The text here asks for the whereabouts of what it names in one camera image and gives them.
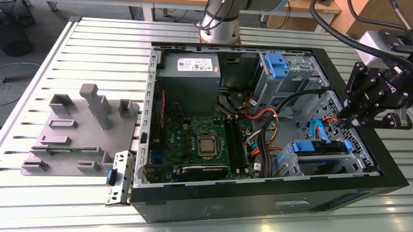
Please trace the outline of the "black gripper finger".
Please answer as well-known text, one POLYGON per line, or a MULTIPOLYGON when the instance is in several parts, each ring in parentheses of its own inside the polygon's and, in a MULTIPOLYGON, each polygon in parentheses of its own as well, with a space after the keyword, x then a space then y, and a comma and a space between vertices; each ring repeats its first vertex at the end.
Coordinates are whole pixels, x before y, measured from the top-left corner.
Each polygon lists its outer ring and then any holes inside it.
POLYGON ((357 118, 354 115, 361 106, 361 87, 364 85, 362 82, 366 72, 366 65, 361 61, 356 62, 346 84, 346 100, 344 101, 344 108, 337 114, 340 127, 352 127, 352 121, 357 118))
POLYGON ((376 120, 379 111, 369 113, 357 113, 350 115, 350 125, 353 127, 372 128, 372 129, 408 129, 408 119, 401 119, 396 113, 388 113, 381 120, 376 120))

